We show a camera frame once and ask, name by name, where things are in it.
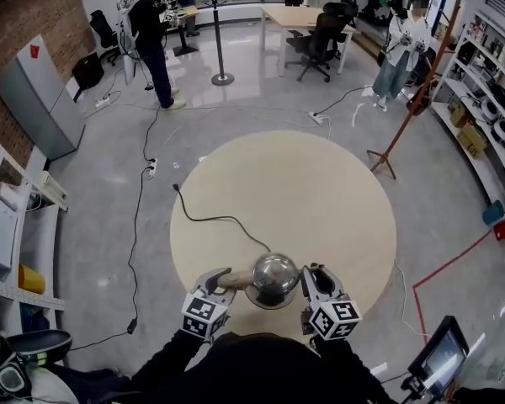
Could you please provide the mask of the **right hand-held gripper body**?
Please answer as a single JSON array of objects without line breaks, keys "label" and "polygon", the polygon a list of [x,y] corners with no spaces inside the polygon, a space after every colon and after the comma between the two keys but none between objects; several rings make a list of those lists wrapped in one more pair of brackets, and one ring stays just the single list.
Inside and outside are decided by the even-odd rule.
[{"label": "right hand-held gripper body", "polygon": [[346,339],[361,322],[353,300],[312,301],[300,315],[304,336],[319,336],[324,341]]}]

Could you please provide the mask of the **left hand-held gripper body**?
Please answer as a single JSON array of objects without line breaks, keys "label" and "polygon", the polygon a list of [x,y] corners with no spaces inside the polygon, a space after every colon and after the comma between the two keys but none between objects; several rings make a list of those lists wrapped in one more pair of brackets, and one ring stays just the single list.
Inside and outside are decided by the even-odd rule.
[{"label": "left hand-held gripper body", "polygon": [[201,290],[186,294],[181,329],[197,338],[211,338],[229,318],[228,309],[217,306]]}]

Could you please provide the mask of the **steel electric kettle beige handle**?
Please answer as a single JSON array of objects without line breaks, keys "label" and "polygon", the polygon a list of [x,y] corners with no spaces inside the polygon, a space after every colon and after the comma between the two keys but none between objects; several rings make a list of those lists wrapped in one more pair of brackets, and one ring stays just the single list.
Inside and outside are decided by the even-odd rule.
[{"label": "steel electric kettle beige handle", "polygon": [[218,279],[222,288],[243,291],[254,286],[270,292],[290,291],[300,283],[300,270],[281,253],[270,252],[260,256],[248,270],[230,272]]}]

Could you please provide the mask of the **black monitor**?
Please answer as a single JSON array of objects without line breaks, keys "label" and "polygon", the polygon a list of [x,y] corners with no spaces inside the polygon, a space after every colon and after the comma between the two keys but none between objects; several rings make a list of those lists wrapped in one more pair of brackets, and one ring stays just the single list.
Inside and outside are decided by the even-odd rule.
[{"label": "black monitor", "polygon": [[441,401],[469,355],[469,346],[454,316],[445,316],[438,328],[408,367],[401,383],[408,396],[401,404],[428,398],[427,404]]}]

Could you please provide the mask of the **dark oval hard case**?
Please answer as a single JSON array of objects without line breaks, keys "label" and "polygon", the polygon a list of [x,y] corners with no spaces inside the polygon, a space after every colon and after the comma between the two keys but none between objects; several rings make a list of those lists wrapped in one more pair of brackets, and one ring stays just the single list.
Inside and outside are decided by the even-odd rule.
[{"label": "dark oval hard case", "polygon": [[64,330],[48,329],[6,338],[26,363],[45,365],[62,361],[72,347],[72,336]]}]

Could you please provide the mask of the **yellow bin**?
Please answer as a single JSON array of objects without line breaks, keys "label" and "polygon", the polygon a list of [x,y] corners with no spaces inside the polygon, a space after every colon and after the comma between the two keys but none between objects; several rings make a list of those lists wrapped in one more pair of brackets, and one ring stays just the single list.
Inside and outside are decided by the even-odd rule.
[{"label": "yellow bin", "polygon": [[43,275],[33,269],[20,264],[18,276],[18,287],[21,290],[42,295],[45,293],[45,278]]}]

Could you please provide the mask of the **white open shelving unit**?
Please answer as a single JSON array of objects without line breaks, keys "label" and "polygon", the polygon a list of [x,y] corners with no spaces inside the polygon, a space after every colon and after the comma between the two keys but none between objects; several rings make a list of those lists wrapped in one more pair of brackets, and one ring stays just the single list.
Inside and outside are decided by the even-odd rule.
[{"label": "white open shelving unit", "polygon": [[481,102],[490,99],[505,119],[505,29],[479,10],[471,10],[462,24],[456,47],[433,91],[432,110],[459,143],[450,120],[449,104],[463,103],[471,114],[467,121],[487,139],[479,159],[472,158],[459,143],[477,181],[490,203],[499,199],[505,211],[505,142],[492,136],[492,125],[481,112]]}]

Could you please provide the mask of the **cardboard box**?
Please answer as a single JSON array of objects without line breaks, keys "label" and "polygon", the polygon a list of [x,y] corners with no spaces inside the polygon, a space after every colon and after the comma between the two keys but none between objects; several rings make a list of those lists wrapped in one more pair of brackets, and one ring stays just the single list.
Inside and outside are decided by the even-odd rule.
[{"label": "cardboard box", "polygon": [[455,128],[461,129],[470,119],[471,114],[463,103],[451,103],[448,106],[449,120]]},{"label": "cardboard box", "polygon": [[471,123],[466,122],[457,134],[459,143],[472,158],[479,159],[487,147],[487,139]]}]

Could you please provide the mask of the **small white appliance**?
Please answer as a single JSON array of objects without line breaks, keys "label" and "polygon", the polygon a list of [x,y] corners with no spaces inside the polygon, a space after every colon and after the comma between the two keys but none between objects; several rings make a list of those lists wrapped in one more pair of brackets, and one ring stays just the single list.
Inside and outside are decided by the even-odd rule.
[{"label": "small white appliance", "polygon": [[24,198],[8,183],[0,182],[0,201],[14,212],[25,208]]}]

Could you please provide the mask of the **black box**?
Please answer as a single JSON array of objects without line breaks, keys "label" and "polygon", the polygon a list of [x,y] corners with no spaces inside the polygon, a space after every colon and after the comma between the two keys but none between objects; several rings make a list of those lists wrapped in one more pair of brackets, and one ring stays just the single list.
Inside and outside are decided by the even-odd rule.
[{"label": "black box", "polygon": [[78,85],[73,101],[78,101],[81,93],[96,86],[104,75],[104,69],[96,52],[83,57],[72,68],[72,77]]}]

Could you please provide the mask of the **grey cabinet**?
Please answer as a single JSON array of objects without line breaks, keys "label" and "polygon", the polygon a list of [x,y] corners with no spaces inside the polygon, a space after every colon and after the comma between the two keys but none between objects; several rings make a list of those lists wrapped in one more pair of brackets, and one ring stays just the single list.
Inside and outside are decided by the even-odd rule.
[{"label": "grey cabinet", "polygon": [[1,69],[0,98],[48,160],[78,148],[84,117],[61,80],[41,35],[29,41]]}]

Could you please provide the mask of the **black coat stand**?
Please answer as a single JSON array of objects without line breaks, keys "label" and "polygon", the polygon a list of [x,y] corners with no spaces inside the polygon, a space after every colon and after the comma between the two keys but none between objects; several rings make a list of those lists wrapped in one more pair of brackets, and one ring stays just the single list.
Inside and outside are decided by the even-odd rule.
[{"label": "black coat stand", "polygon": [[222,43],[221,43],[221,31],[220,31],[220,20],[219,20],[219,12],[218,12],[218,0],[210,0],[211,6],[213,10],[213,23],[215,28],[215,43],[217,49],[217,57],[218,57],[218,66],[219,66],[219,74],[214,75],[211,78],[211,82],[213,85],[224,87],[230,85],[234,82],[234,76],[227,72],[224,66],[223,53],[222,53]]}]

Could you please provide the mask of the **black office chair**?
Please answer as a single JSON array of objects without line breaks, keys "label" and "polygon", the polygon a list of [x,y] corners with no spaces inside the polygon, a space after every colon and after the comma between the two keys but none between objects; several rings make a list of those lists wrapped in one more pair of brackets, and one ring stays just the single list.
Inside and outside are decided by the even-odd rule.
[{"label": "black office chair", "polygon": [[106,17],[101,10],[90,13],[90,26],[99,36],[100,45],[104,52],[99,56],[99,60],[105,59],[111,66],[115,66],[120,57],[117,33],[110,27]]},{"label": "black office chair", "polygon": [[296,78],[301,82],[305,74],[310,70],[323,75],[324,82],[330,82],[331,76],[324,70],[330,69],[329,62],[336,56],[338,43],[346,40],[347,34],[343,29],[349,26],[359,11],[357,0],[340,0],[339,3],[325,3],[322,12],[316,18],[315,28],[308,36],[294,32],[293,36],[286,40],[298,54],[298,61],[287,61],[284,66],[301,65],[303,71]]}]

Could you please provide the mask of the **light wooden desk white legs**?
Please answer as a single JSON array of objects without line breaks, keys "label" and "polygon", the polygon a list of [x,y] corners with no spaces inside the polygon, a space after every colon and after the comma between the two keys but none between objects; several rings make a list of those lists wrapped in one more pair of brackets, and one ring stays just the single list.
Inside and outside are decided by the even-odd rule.
[{"label": "light wooden desk white legs", "polygon": [[291,29],[308,29],[316,25],[317,16],[322,13],[320,8],[286,7],[275,4],[261,4],[261,34],[259,46],[262,51],[266,44],[266,20],[270,19],[280,27],[279,60],[277,70],[280,77],[284,75],[286,63],[286,39]]}]

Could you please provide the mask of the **round beige table black pedestal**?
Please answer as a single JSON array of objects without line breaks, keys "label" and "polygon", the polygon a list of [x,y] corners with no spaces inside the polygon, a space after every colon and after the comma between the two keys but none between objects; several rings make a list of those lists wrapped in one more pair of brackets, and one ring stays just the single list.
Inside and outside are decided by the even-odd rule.
[{"label": "round beige table black pedestal", "polygon": [[396,222],[375,175],[328,139],[296,130],[236,138],[180,185],[171,225],[184,287],[216,268],[248,270],[267,251],[299,267],[326,265],[361,314],[384,291],[396,258]]}]

